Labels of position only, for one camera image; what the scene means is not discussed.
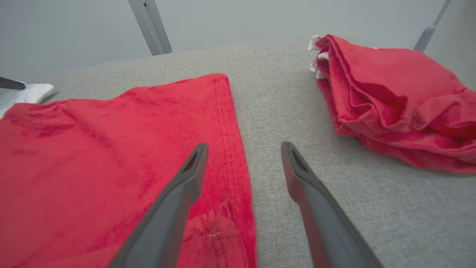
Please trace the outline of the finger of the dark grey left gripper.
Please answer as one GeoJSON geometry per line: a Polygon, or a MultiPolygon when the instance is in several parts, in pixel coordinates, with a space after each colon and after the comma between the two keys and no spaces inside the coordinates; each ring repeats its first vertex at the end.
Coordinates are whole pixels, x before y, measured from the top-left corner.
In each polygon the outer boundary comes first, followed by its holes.
{"type": "Polygon", "coordinates": [[[0,88],[10,90],[24,90],[27,85],[21,81],[14,81],[7,78],[0,77],[0,88]]]}

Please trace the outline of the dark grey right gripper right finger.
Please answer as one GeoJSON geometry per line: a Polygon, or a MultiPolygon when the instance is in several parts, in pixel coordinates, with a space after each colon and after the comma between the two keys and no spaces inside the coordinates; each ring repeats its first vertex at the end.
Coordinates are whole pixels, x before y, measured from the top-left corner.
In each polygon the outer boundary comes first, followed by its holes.
{"type": "Polygon", "coordinates": [[[299,205],[315,268],[382,268],[367,241],[290,142],[281,144],[290,197],[299,205]]]}

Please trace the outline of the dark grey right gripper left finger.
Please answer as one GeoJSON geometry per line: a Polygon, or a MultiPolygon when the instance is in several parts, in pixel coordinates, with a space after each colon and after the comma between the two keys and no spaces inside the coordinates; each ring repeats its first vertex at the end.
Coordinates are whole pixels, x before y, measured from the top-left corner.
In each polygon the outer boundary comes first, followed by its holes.
{"type": "Polygon", "coordinates": [[[174,268],[191,206],[201,195],[209,148],[198,144],[109,263],[110,268],[174,268]]]}

